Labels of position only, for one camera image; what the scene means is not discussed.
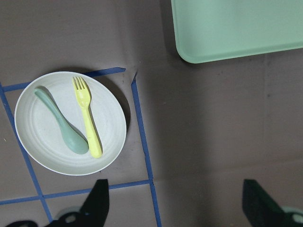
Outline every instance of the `mint green plastic tray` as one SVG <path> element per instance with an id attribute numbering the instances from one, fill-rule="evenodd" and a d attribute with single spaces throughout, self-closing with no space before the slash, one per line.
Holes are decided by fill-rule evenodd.
<path id="1" fill-rule="evenodd" d="M 303 0 L 171 0 L 176 47 L 202 63 L 303 47 Z"/>

